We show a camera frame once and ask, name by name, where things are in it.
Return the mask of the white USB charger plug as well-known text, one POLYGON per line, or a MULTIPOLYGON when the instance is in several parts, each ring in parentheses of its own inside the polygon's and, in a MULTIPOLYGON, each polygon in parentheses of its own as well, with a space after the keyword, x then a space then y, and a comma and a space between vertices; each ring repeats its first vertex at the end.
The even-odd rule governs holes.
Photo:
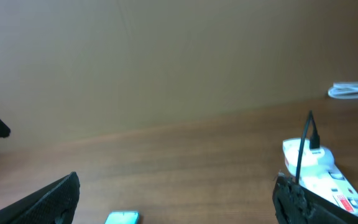
POLYGON ((310 149, 309 146, 304 147, 303 155, 301 157, 301 167, 316 167, 334 165, 334 156, 332 152, 326 147, 310 149))

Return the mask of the blue Galaxy smartphone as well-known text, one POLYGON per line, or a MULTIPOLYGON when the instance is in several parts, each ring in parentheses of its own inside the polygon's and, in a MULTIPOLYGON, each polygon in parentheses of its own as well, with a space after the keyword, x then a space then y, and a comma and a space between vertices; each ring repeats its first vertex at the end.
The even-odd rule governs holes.
POLYGON ((137 224, 139 218, 138 211, 115 211, 108 215, 105 224, 137 224))

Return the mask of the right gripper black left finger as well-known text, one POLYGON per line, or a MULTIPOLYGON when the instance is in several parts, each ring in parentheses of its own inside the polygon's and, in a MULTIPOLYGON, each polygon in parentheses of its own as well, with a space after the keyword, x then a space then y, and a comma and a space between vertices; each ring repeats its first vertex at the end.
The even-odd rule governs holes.
POLYGON ((0 210, 0 224, 71 224, 80 199, 76 172, 0 210))

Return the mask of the white power strip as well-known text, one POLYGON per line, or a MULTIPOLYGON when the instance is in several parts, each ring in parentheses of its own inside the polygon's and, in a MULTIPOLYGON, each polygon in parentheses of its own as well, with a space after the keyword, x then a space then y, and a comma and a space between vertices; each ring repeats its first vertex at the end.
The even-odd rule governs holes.
MULTIPOLYGON (((304 147, 310 146, 305 140, 304 147)), ((358 193, 334 164, 300 169, 300 185, 345 211, 358 216, 358 193)))

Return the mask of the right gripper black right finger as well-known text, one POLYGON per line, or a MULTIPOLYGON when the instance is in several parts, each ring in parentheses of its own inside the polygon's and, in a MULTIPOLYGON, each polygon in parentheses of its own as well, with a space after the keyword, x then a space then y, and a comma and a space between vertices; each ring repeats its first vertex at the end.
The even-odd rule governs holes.
POLYGON ((272 194, 279 224, 358 224, 358 216, 278 174, 272 194))

